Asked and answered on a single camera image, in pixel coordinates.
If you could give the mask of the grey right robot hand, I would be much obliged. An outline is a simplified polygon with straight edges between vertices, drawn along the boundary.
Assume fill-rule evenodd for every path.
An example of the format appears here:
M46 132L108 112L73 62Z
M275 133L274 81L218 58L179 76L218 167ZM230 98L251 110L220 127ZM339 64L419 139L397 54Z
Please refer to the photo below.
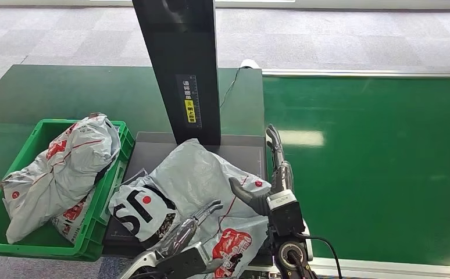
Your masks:
M254 194L247 191L236 178L228 179L232 193L261 216L268 216L272 210L280 210L297 202L293 191L292 168L285 159L280 133L274 125L269 124L266 134L270 138L267 145L273 160L270 191L266 194Z

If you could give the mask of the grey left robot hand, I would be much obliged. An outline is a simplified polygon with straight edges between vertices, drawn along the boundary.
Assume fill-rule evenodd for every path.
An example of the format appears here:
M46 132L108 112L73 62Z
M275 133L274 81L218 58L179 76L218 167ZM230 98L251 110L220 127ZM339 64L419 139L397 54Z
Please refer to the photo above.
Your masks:
M222 201L215 199L201 207L190 217L184 219L180 224L173 227L165 235L158 248L159 255L163 258L174 256L186 248L193 239L198 227L213 212L223 208Z

